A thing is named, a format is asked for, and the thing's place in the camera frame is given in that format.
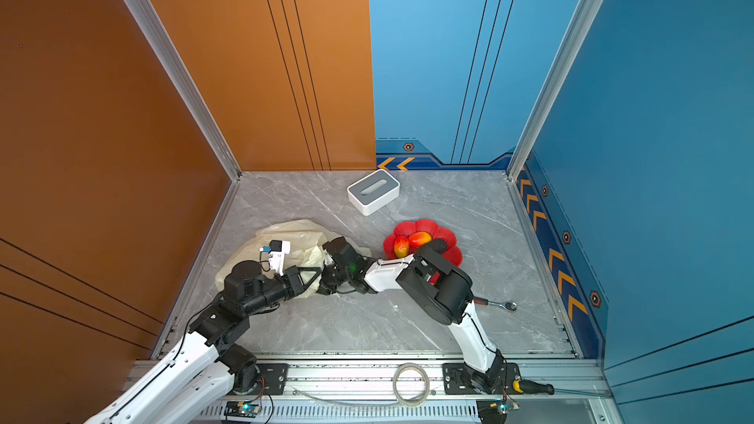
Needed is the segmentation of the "green circuit board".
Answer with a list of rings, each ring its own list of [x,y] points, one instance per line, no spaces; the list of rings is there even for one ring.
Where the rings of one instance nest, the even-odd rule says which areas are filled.
[[[223,411],[223,419],[225,421],[231,418],[249,418],[255,419],[261,414],[262,406],[258,402],[226,402],[225,409]]]
[[[512,400],[477,400],[477,415],[481,424],[505,424],[520,406]]]

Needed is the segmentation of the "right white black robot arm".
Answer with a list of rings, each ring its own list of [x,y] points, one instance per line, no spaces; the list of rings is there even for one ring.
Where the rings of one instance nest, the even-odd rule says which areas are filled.
[[[477,391],[492,395],[503,386],[506,359],[479,320],[472,280],[437,251],[441,241],[394,260],[368,258],[340,237],[323,245],[320,294],[343,284],[360,294],[405,292],[431,319],[447,326],[463,354],[465,374]]]

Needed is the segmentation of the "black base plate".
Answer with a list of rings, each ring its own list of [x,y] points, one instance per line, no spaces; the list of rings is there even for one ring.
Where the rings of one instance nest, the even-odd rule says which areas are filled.
[[[460,363],[442,365],[444,390],[447,395],[518,395],[514,381],[522,378],[520,367],[508,362],[494,378]]]
[[[239,396],[282,396],[288,373],[289,365],[284,362],[249,365],[235,375],[232,392]]]

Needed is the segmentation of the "aluminium rail frame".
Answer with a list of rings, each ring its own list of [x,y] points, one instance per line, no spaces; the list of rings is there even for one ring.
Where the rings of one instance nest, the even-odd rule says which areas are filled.
[[[284,396],[314,400],[387,400],[393,395],[392,378],[399,365],[422,366],[431,380],[431,390],[443,393],[442,365],[457,363],[457,353],[390,353],[389,355],[263,355],[260,363],[289,365]],[[554,386],[568,398],[610,398],[607,381],[594,360],[573,357],[522,357],[520,374]]]

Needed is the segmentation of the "red black ratchet wrench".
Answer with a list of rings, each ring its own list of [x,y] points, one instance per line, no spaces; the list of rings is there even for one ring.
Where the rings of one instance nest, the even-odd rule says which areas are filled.
[[[496,302],[496,300],[487,300],[487,298],[479,298],[479,296],[476,296],[473,300],[476,304],[484,306],[494,306],[508,311],[518,310],[518,305],[515,302]]]

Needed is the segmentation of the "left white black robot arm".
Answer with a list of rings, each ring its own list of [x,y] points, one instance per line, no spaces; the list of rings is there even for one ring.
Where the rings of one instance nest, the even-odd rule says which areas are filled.
[[[264,387],[256,356],[237,344],[249,318],[275,310],[303,294],[321,276],[320,267],[291,267],[282,274],[242,261],[223,290],[198,314],[180,343],[90,423],[151,423],[159,418],[188,423],[229,392]]]

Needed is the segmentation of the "red orange peach fruit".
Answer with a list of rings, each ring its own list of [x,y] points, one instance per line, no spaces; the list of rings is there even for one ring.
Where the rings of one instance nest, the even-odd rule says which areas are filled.
[[[408,237],[408,241],[412,249],[419,249],[422,245],[426,245],[426,243],[432,241],[432,235],[424,231],[415,232]]]

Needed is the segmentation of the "cream plastic bag orange prints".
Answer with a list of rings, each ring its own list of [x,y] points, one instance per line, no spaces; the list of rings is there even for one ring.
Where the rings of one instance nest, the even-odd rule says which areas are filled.
[[[269,241],[273,239],[280,239],[281,241],[289,241],[291,243],[291,252],[285,257],[285,270],[282,277],[287,278],[287,270],[291,267],[321,267],[322,272],[324,268],[323,245],[332,239],[339,237],[328,237],[327,232],[322,229],[321,226],[316,225],[308,220],[302,220],[296,222],[296,227],[289,231],[285,225],[274,226],[264,231],[260,236],[252,239],[249,243],[244,245],[239,252],[233,257],[233,262],[226,265],[221,270],[223,276],[216,279],[216,286],[219,290],[218,296],[216,296],[214,303],[224,307],[223,304],[223,290],[224,280],[228,274],[231,273],[232,268],[246,260],[253,260],[259,262],[259,249],[269,244]],[[361,249],[354,247],[360,254],[370,257],[368,264],[373,262],[372,257]],[[266,264],[261,264],[263,273],[272,278],[276,276],[272,271],[267,270]]]

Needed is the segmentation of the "black avocado fruit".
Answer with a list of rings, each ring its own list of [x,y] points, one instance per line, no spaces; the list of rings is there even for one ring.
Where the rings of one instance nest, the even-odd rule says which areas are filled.
[[[426,243],[426,246],[440,254],[443,254],[448,250],[447,241],[444,239],[432,239],[432,241]]]

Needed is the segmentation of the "right green circuit board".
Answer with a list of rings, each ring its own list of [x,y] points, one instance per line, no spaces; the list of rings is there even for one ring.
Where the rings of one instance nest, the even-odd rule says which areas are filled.
[[[505,424],[520,406],[512,400],[477,400],[477,415],[481,424]]]

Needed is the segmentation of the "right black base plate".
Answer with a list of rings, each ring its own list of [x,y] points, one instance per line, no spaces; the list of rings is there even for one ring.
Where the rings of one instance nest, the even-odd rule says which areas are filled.
[[[460,363],[442,365],[444,390],[447,395],[518,395],[514,381],[522,378],[520,367],[508,362],[494,378]]]

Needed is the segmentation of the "white grey tissue box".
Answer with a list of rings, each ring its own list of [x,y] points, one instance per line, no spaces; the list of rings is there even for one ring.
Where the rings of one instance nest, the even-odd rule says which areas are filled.
[[[347,188],[349,201],[363,216],[370,216],[394,201],[401,190],[400,182],[388,171],[378,169]]]

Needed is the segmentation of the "yellow black screwdriver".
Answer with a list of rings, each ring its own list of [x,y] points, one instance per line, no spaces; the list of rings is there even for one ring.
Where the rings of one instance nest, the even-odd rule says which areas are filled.
[[[555,388],[550,384],[540,384],[531,380],[514,380],[512,382],[514,391],[521,395],[548,395],[554,396]]]

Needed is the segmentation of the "red flower-shaped plate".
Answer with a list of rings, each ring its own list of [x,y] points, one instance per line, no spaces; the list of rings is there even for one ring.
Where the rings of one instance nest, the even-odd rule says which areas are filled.
[[[432,239],[444,239],[447,241],[448,250],[442,254],[442,256],[450,261],[453,265],[460,267],[463,263],[463,253],[458,247],[458,239],[456,234],[448,228],[444,228],[438,225],[436,222],[429,219],[420,219],[417,221],[402,222],[394,227],[393,233],[388,235],[383,241],[383,251],[385,256],[390,259],[398,259],[394,255],[393,245],[396,237],[408,238],[415,232],[424,231],[432,235]],[[410,254],[415,253],[417,249],[410,248]]]

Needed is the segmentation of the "coiled clear tube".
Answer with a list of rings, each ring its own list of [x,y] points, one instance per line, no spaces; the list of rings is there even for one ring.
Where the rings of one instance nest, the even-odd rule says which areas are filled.
[[[391,384],[397,404],[405,408],[423,406],[432,393],[428,373],[416,363],[407,362],[399,365]]]

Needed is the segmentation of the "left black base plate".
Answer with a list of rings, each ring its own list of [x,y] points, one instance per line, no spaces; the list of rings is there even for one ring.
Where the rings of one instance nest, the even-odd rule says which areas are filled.
[[[289,365],[284,362],[249,365],[235,375],[232,392],[239,396],[282,396],[288,373]]]

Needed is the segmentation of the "left green circuit board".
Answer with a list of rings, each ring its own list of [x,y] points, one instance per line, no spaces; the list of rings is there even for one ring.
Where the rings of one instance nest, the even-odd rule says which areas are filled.
[[[225,421],[231,418],[249,418],[255,419],[261,414],[262,406],[258,402],[226,402],[225,409],[223,411],[223,419]]]

